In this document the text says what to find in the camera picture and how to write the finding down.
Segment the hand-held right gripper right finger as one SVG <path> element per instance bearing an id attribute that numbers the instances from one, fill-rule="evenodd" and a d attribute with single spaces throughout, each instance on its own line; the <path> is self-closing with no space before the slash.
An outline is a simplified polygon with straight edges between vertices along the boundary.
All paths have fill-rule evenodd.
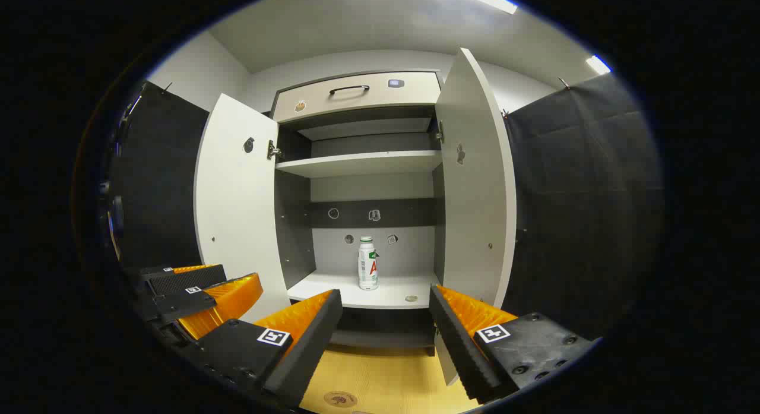
<path id="1" fill-rule="evenodd" d="M 429 311 L 467 397 L 480 404 L 534 387 L 596 344 L 544 314 L 517 317 L 442 285 L 430 287 Z"/>

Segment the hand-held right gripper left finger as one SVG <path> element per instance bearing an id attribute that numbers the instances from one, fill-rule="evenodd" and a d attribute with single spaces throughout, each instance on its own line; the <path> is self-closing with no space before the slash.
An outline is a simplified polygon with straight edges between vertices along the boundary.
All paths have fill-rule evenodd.
<path id="1" fill-rule="evenodd" d="M 255 324 L 229 319 L 190 344 L 190 362 L 247 400 L 297 409 L 342 311 L 331 289 Z"/>

